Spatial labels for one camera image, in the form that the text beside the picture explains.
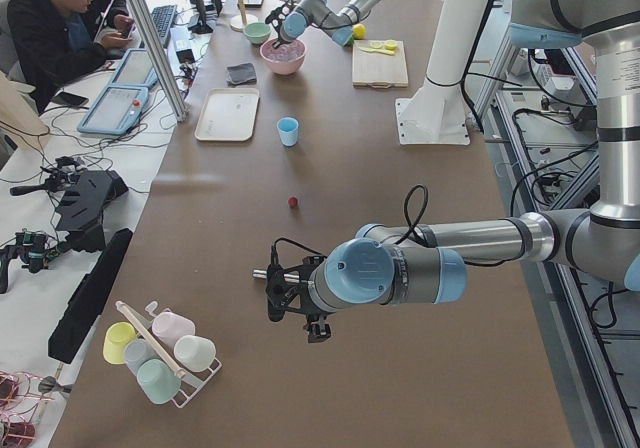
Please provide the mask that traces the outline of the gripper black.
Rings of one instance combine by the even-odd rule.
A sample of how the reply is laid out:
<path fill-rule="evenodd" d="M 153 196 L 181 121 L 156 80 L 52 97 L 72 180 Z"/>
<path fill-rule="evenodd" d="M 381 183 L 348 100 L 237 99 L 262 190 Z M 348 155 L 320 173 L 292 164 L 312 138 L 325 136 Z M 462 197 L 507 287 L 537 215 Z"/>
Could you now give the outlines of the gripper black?
<path fill-rule="evenodd" d="M 272 322 L 279 322 L 286 312 L 304 315 L 306 324 L 303 329 L 307 331 L 307 342 L 313 344 L 329 340 L 332 336 L 331 327 L 327 322 L 329 313 L 312 301 L 309 291 L 311 275 L 326 256 L 299 242 L 287 240 L 287 243 L 309 252 L 310 255 L 304 257 L 300 265 L 284 268 L 279 262 L 277 243 L 278 240 L 275 240 L 271 245 L 270 264 L 267 267 L 268 318 Z M 287 283 L 282 277 L 275 276 L 276 272 L 295 273 L 299 276 L 299 282 Z"/>
<path fill-rule="evenodd" d="M 281 43 L 292 43 L 294 41 L 294 38 L 286 34 L 284 22 L 295 7 L 296 2 L 294 0 L 284 0 L 279 7 L 273 9 L 265 18 L 265 23 L 270 25 L 277 34 L 278 40 L 274 40 L 272 45 L 274 49 L 279 48 Z"/>

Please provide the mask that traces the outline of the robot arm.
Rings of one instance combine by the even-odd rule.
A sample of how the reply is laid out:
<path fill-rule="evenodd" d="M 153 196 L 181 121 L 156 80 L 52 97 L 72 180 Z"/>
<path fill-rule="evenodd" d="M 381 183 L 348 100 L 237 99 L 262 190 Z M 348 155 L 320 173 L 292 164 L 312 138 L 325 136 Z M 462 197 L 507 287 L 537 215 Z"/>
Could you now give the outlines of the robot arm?
<path fill-rule="evenodd" d="M 307 28 L 316 28 L 344 47 L 353 40 L 353 26 L 366 19 L 381 0 L 350 0 L 334 12 L 327 0 L 286 0 L 265 19 L 277 34 L 276 47 L 296 41 Z"/>
<path fill-rule="evenodd" d="M 351 26 L 381 0 L 351 0 L 338 13 L 327 0 L 298 0 L 267 17 L 277 42 L 292 43 L 309 27 L 345 45 Z M 454 87 L 463 83 L 474 41 L 445 53 L 453 22 L 471 32 L 485 20 L 493 0 L 445 0 L 425 83 L 396 110 L 401 144 L 424 135 L 427 144 L 453 144 L 462 128 L 445 126 Z M 512 0 L 511 42 L 527 49 L 595 49 L 596 113 L 600 198 L 588 210 L 529 212 L 499 220 L 418 224 L 405 213 L 406 227 L 368 224 L 327 256 L 297 242 L 315 256 L 298 266 L 279 263 L 277 242 L 267 267 L 268 317 L 286 312 L 306 316 L 308 342 L 329 339 L 330 314 L 356 305 L 444 303 L 466 288 L 467 265 L 494 266 L 512 260 L 551 261 L 639 291 L 639 0 Z"/>

